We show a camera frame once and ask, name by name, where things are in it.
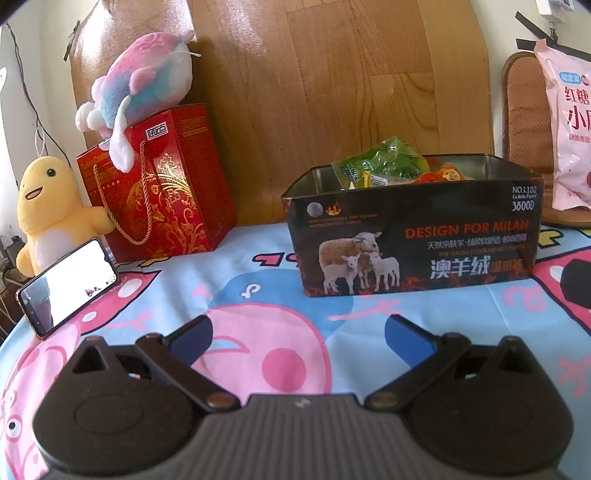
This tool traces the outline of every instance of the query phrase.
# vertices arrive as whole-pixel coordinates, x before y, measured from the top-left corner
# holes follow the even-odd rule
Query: smartphone screen
[[[93,239],[33,278],[17,298],[36,334],[44,338],[117,279],[103,246]]]

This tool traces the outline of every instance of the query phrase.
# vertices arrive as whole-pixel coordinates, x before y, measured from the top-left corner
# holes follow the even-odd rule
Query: yellow dinosaur plush
[[[27,277],[39,275],[79,245],[115,228],[103,207],[85,207],[68,165],[55,157],[33,161],[22,176],[18,225],[27,244],[17,267]]]

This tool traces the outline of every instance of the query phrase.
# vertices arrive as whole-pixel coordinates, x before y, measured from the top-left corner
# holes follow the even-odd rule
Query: open box
[[[432,169],[447,163],[470,180],[344,190],[332,167],[323,166],[289,187],[282,202],[307,295],[528,277],[540,230],[541,176],[492,155],[426,158]],[[351,257],[358,258],[356,273]]]

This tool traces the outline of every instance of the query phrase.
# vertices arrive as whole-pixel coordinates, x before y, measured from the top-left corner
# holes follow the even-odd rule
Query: pink package
[[[591,209],[591,63],[535,45],[552,114],[554,196],[552,207]]]

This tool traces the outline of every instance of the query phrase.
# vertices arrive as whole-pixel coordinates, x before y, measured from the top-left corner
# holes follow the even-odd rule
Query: rope handle
[[[139,242],[137,240],[135,240],[134,238],[132,238],[131,236],[129,236],[125,232],[125,230],[123,230],[123,227],[119,224],[119,222],[115,219],[113,212],[111,212],[111,209],[107,205],[107,201],[105,199],[105,192],[103,192],[103,187],[100,186],[98,166],[95,163],[92,167],[92,171],[95,174],[96,186],[99,189],[100,200],[103,202],[103,205],[105,206],[105,210],[107,212],[107,215],[109,216],[109,219],[111,220],[111,222],[113,222],[113,224],[115,225],[115,228],[119,231],[119,233],[121,233],[121,235],[123,235],[123,237],[125,239],[127,239],[130,243],[132,243],[133,245],[144,245],[150,239],[150,235],[152,235],[152,213],[150,212],[150,202],[148,201],[148,185],[146,184],[146,162],[145,162],[145,157],[144,157],[145,145],[146,145],[146,140],[143,140],[143,142],[139,146],[139,166],[141,169],[141,174],[140,174],[141,177],[139,178],[139,182],[142,186],[142,192],[144,193],[144,203],[145,203],[145,207],[146,207],[146,218],[148,219],[148,230],[146,231],[145,237],[142,240],[140,240]]]

